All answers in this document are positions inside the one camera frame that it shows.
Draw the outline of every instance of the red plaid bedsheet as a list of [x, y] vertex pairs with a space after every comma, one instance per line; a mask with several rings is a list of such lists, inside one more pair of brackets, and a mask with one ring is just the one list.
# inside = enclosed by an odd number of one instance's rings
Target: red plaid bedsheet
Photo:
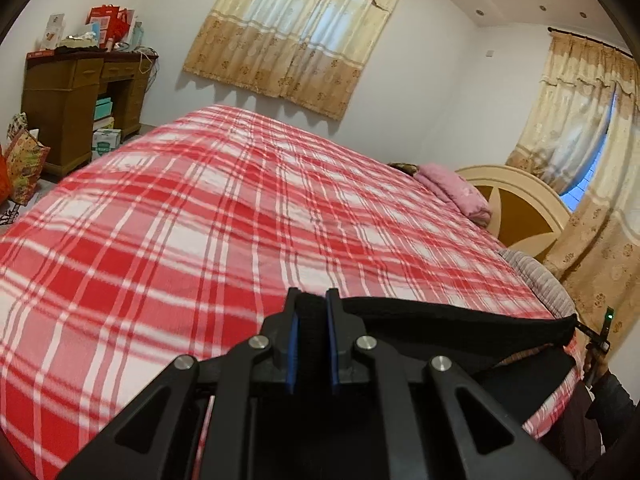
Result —
[[290, 286], [549, 318], [498, 247], [370, 158], [245, 110], [194, 112], [72, 174], [0, 240], [1, 427], [53, 479], [175, 356], [228, 351]]

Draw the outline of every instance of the curtain rod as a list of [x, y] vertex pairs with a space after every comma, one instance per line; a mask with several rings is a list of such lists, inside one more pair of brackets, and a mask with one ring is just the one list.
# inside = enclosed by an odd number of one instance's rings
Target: curtain rod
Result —
[[616, 50], [620, 54], [624, 54], [625, 56], [630, 57], [631, 59], [634, 58], [631, 54], [629, 54], [628, 52], [625, 52], [624, 50], [616, 46], [610, 45], [609, 43], [605, 43], [604, 41], [594, 40], [589, 36], [583, 36], [581, 34], [576, 34], [575, 32], [569, 32], [568, 30], [560, 30], [559, 28], [553, 28], [553, 27], [549, 27], [547, 30], [549, 32], [560, 32], [560, 34], [569, 34], [570, 36], [575, 36], [576, 38], [582, 38], [583, 40], [593, 41], [593, 43], [599, 43], [600, 45], [608, 46], [609, 48], [612, 48], [613, 50]]

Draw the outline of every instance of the beige headboard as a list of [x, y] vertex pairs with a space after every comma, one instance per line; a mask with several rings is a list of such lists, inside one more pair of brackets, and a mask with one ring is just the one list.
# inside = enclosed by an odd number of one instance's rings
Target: beige headboard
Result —
[[509, 166], [471, 166], [458, 174], [489, 201], [487, 230], [508, 248], [541, 262], [571, 216], [558, 194], [532, 174]]

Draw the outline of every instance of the beige floral curtain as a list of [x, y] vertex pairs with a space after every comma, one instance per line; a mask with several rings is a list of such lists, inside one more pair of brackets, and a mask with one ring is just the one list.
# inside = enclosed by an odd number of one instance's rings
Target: beige floral curtain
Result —
[[218, 0], [186, 72], [340, 120], [398, 0]]
[[636, 63], [619, 55], [616, 99], [602, 158], [565, 231], [545, 260], [587, 323], [616, 310], [616, 348], [640, 314], [640, 97]]
[[538, 100], [507, 165], [535, 175], [558, 194], [575, 187], [598, 153], [625, 64], [613, 48], [552, 33]]

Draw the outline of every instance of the metal screw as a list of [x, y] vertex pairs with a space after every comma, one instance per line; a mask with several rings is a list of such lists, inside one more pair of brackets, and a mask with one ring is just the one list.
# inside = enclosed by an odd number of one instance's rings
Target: metal screw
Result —
[[264, 335], [254, 335], [249, 339], [249, 346], [255, 350], [263, 350], [269, 346], [269, 338]]
[[356, 345], [362, 350], [373, 350], [378, 345], [378, 342], [375, 337], [361, 335], [356, 341]]
[[174, 366], [178, 368], [178, 370], [188, 370], [193, 366], [195, 362], [196, 359], [194, 359], [190, 355], [181, 355], [175, 358]]
[[431, 366], [439, 372], [446, 372], [451, 368], [451, 364], [451, 359], [444, 355], [438, 355], [431, 360]]

